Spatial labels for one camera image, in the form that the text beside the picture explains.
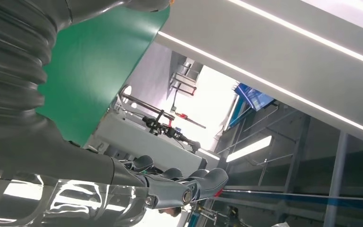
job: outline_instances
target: gray robot arm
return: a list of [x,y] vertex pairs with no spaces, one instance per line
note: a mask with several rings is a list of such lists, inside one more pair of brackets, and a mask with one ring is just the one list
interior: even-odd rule
[[[33,226],[42,221],[69,226],[72,217],[81,217],[77,226],[113,218],[120,226],[133,225],[141,218],[136,214],[143,213],[146,206],[181,206],[210,197],[223,187],[227,175],[218,169],[180,182],[131,173],[117,160],[64,141],[54,122],[35,112],[44,103],[37,90],[47,78],[42,66],[50,62],[60,30],[116,6],[152,12],[168,4],[169,0],[0,0],[0,201],[23,198],[38,208],[27,219],[5,218],[3,222],[0,218],[0,226],[20,225],[17,222]],[[12,183],[33,188],[34,183],[17,179],[24,172],[51,179],[42,179],[37,185],[36,191],[43,188],[38,199],[25,191],[9,193]],[[86,199],[74,197],[79,192]],[[20,210],[14,205],[6,214]],[[64,213],[70,219],[63,219]]]

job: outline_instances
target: led light strip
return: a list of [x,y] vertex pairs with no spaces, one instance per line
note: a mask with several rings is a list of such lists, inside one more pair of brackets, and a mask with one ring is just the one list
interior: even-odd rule
[[248,71],[245,71],[242,68],[239,68],[239,67],[237,67],[237,66],[235,66],[235,65],[233,65],[231,63],[228,63],[227,61],[224,61],[224,60],[222,60],[222,59],[220,59],[220,58],[218,58],[216,56],[213,56],[213,55],[211,55],[211,54],[209,54],[209,53],[207,53],[207,52],[205,52],[205,51],[203,51],[203,50],[201,50],[201,49],[199,49],[199,48],[197,48],[195,46],[192,46],[192,45],[190,45],[188,43],[185,43],[185,42],[183,42],[183,41],[181,41],[179,39],[176,39],[175,37],[170,36],[170,35],[168,35],[166,33],[163,33],[163,32],[158,32],[158,35],[160,35],[160,36],[162,36],[164,38],[167,38],[167,39],[169,39],[169,40],[171,40],[171,41],[173,41],[175,43],[178,43],[178,44],[180,44],[180,45],[182,45],[182,46],[184,46],[186,48],[189,48],[190,50],[195,51],[195,52],[197,52],[197,53],[199,53],[201,55],[204,55],[204,56],[206,56],[206,57],[208,57],[208,58],[210,58],[210,59],[212,59],[212,60],[214,60],[214,61],[216,61],[218,63],[221,63],[221,64],[223,64],[223,65],[225,65],[225,66],[227,66],[227,67],[229,67],[229,68],[231,68],[231,69],[233,69],[235,71],[238,71],[238,72],[250,77],[251,79],[254,79],[254,80],[258,81],[258,82],[261,82],[261,83],[263,83],[263,84],[265,84],[265,85],[267,85],[267,86],[269,86],[269,87],[271,87],[273,89],[276,89],[276,90],[278,90],[278,91],[280,91],[280,92],[282,92],[282,93],[284,93],[284,94],[286,94],[286,95],[288,95],[288,96],[290,96],[292,98],[295,98],[295,99],[297,99],[297,100],[299,100],[299,101],[301,101],[301,102],[303,102],[303,103],[305,103],[307,105],[310,105],[310,106],[312,106],[312,107],[314,107],[314,108],[316,108],[316,109],[318,109],[318,110],[320,110],[320,111],[322,111],[322,112],[324,112],[326,114],[329,114],[329,115],[331,115],[333,117],[336,117],[339,120],[342,120],[342,121],[344,121],[344,122],[358,128],[358,129],[363,130],[362,125],[360,125],[360,124],[358,124],[356,122],[353,122],[353,121],[351,121],[351,120],[349,120],[349,119],[347,119],[347,118],[345,118],[345,117],[343,117],[343,116],[341,116],[341,115],[339,115],[339,114],[337,114],[335,112],[332,112],[332,111],[330,111],[330,110],[328,110],[328,109],[326,109],[326,108],[324,108],[324,107],[322,107],[322,106],[320,106],[318,104],[315,104],[315,103],[313,103],[313,102],[311,102],[311,101],[309,101],[309,100],[307,100],[307,99],[305,99],[305,98],[303,98],[301,96],[298,96],[298,95],[294,94],[293,92],[290,92],[290,91],[288,91],[288,90],[286,90],[286,89],[284,89],[282,87],[279,87],[278,85],[273,84],[273,83],[271,83],[271,82],[269,82],[269,81],[267,81],[267,80],[265,80],[265,79],[263,79],[261,77],[258,77],[258,76],[254,75],[254,74],[252,74],[252,73],[250,73]]
[[247,9],[247,10],[253,12],[253,13],[256,13],[256,14],[258,14],[260,16],[263,16],[266,19],[269,19],[269,20],[271,20],[271,21],[273,21],[275,23],[278,23],[278,24],[280,24],[280,25],[282,25],[284,27],[287,27],[287,28],[289,28],[289,29],[291,29],[291,30],[293,30],[295,32],[298,32],[298,33],[300,33],[300,34],[302,34],[302,35],[304,35],[304,36],[306,36],[306,37],[308,37],[310,39],[313,39],[313,40],[315,40],[317,42],[320,42],[320,43],[322,43],[322,44],[324,44],[326,46],[329,46],[329,47],[331,47],[331,48],[333,48],[333,49],[335,49],[337,51],[343,52],[343,53],[345,53],[347,55],[350,55],[350,56],[352,56],[352,57],[354,57],[354,58],[356,58],[356,59],[358,59],[360,61],[363,61],[363,55],[361,55],[361,54],[359,54],[357,52],[354,52],[352,50],[349,50],[349,49],[347,49],[347,48],[345,48],[343,46],[340,46],[340,45],[338,45],[338,44],[336,44],[336,43],[334,43],[334,42],[332,42],[330,40],[322,38],[319,35],[316,35],[316,34],[314,34],[312,32],[309,32],[309,31],[307,31],[305,29],[302,29],[302,28],[300,28],[300,27],[298,27],[296,25],[293,25],[293,24],[291,24],[291,23],[289,23],[289,22],[287,22],[285,20],[282,20],[282,19],[280,19],[280,18],[278,18],[278,17],[276,17],[276,16],[274,16],[274,15],[268,13],[268,12],[265,12],[265,11],[263,11],[263,10],[257,8],[257,7],[254,7],[254,6],[250,5],[250,4],[247,4],[247,3],[245,3],[245,2],[243,2],[241,0],[228,0],[228,1],[234,3],[234,4],[238,5],[238,6],[241,6],[241,7],[245,8],[245,9]]

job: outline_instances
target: fluorescent light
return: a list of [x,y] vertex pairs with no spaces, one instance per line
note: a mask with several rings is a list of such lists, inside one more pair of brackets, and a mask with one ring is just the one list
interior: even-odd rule
[[247,3],[245,3],[245,2],[243,2],[241,0],[228,0],[228,1],[234,3],[234,4],[238,5],[238,6],[241,6],[241,7],[245,8],[245,9],[248,9],[249,11],[251,11],[253,13],[256,13],[256,14],[258,14],[260,16],[263,16],[266,19],[269,19],[269,20],[271,20],[273,22],[276,22],[276,23],[278,23],[278,24],[280,24],[280,25],[282,25],[284,27],[287,27],[287,28],[289,28],[289,29],[291,29],[291,30],[293,30],[295,32],[298,32],[298,33],[300,33],[300,34],[302,34],[302,35],[304,35],[304,36],[306,36],[306,37],[308,37],[310,39],[313,39],[313,40],[315,40],[317,42],[320,42],[320,43],[322,43],[322,44],[324,44],[326,46],[329,46],[329,47],[331,47],[331,48],[333,48],[333,49],[335,49],[337,51],[340,51],[340,52],[345,53],[347,55],[350,55],[351,57],[354,57],[354,58],[356,58],[356,59],[358,59],[360,61],[363,61],[363,55],[361,55],[361,54],[359,54],[357,52],[354,52],[354,51],[352,51],[350,49],[347,49],[347,48],[345,48],[343,46],[340,46],[340,45],[338,45],[338,44],[336,44],[336,43],[334,43],[334,42],[332,42],[330,40],[327,40],[327,39],[325,39],[325,38],[323,38],[323,37],[321,37],[319,35],[316,35],[316,34],[314,34],[312,32],[309,32],[309,31],[307,31],[305,29],[302,29],[299,26],[293,25],[293,24],[291,24],[291,23],[289,23],[289,22],[287,22],[285,20],[282,20],[282,19],[280,19],[280,18],[278,18],[278,17],[276,17],[276,16],[274,16],[274,15],[272,15],[272,14],[266,12],[266,11],[263,11],[263,10],[261,10],[261,9],[259,9],[257,7],[254,7],[254,6],[250,5],[250,4],[247,4]]
[[331,116],[333,116],[333,117],[335,117],[335,118],[337,118],[337,119],[339,119],[341,121],[344,121],[344,122],[358,128],[358,129],[363,130],[362,125],[360,125],[360,124],[358,124],[356,122],[353,122],[353,121],[351,121],[351,120],[349,120],[349,119],[347,119],[347,118],[345,118],[345,117],[343,117],[343,116],[341,116],[341,115],[339,115],[339,114],[337,114],[335,112],[332,112],[332,111],[330,111],[330,110],[328,110],[328,109],[326,109],[326,108],[324,108],[324,107],[322,107],[322,106],[320,106],[318,104],[315,104],[315,103],[313,103],[313,102],[311,102],[311,101],[309,101],[309,100],[307,100],[307,99],[305,99],[305,98],[303,98],[301,96],[298,96],[298,95],[294,94],[291,91],[288,91],[288,90],[286,90],[286,89],[284,89],[282,87],[279,87],[278,85],[273,84],[273,83],[271,83],[271,82],[269,82],[269,81],[267,81],[267,80],[265,80],[265,79],[263,79],[263,78],[261,78],[259,76],[256,76],[256,75],[254,75],[254,74],[252,74],[252,73],[250,73],[250,72],[248,72],[246,70],[243,70],[242,68],[239,68],[239,67],[237,67],[237,66],[235,66],[235,65],[233,65],[231,63],[228,63],[227,61],[224,61],[224,60],[222,60],[222,59],[220,59],[220,58],[218,58],[216,56],[213,56],[213,55],[211,55],[211,54],[209,54],[209,53],[207,53],[207,52],[205,52],[205,51],[203,51],[203,50],[201,50],[201,49],[199,49],[199,48],[197,48],[195,46],[192,46],[192,45],[190,45],[188,43],[185,43],[185,42],[183,42],[183,41],[181,41],[179,39],[176,39],[175,37],[172,37],[172,36],[170,36],[170,35],[168,35],[166,33],[163,33],[163,32],[158,32],[158,35],[163,36],[164,38],[167,38],[169,40],[172,40],[175,43],[178,43],[178,44],[180,44],[180,45],[182,45],[182,46],[184,46],[186,48],[189,48],[192,51],[195,51],[195,52],[197,52],[199,54],[202,54],[202,55],[204,55],[204,56],[206,56],[206,57],[208,57],[208,58],[210,58],[210,59],[212,59],[212,60],[214,60],[214,61],[216,61],[216,62],[218,62],[220,64],[223,64],[223,65],[225,65],[225,66],[227,66],[227,67],[229,67],[229,68],[231,68],[231,69],[233,69],[233,70],[235,70],[237,72],[240,72],[240,73],[250,77],[251,79],[254,79],[254,80],[258,81],[258,82],[261,82],[261,83],[263,83],[263,84],[265,84],[265,85],[267,85],[267,86],[269,86],[269,87],[271,87],[271,88],[273,88],[273,89],[275,89],[275,90],[277,90],[279,92],[284,93],[285,95],[288,95],[288,96],[290,96],[290,97],[292,97],[292,98],[294,98],[294,99],[296,99],[298,101],[301,101],[301,102],[303,102],[303,103],[305,103],[307,105],[310,105],[310,106],[312,106],[312,107],[314,107],[314,108],[316,108],[316,109],[318,109],[318,110],[320,110],[320,111],[322,111],[322,112],[324,112],[326,114],[329,114],[329,115],[331,115]]
[[252,152],[265,148],[265,147],[269,146],[271,140],[272,140],[272,136],[268,136],[253,144],[250,144],[250,145],[246,146],[245,148],[240,149],[240,150],[230,154],[227,157],[226,162],[231,162],[231,161],[236,160],[240,157],[243,157],[247,154],[251,154]]
[[215,156],[215,155],[209,153],[208,151],[206,151],[204,149],[201,149],[200,148],[200,149],[198,149],[198,151],[201,152],[201,153],[203,153],[203,154],[206,154],[206,155],[210,156],[211,158],[214,158],[216,160],[220,160],[220,158],[218,156]]

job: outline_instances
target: green panel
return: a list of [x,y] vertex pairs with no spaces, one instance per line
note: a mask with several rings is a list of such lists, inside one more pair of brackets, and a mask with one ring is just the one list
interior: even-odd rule
[[64,139],[85,144],[110,102],[169,17],[119,7],[58,35],[52,61],[39,87]]

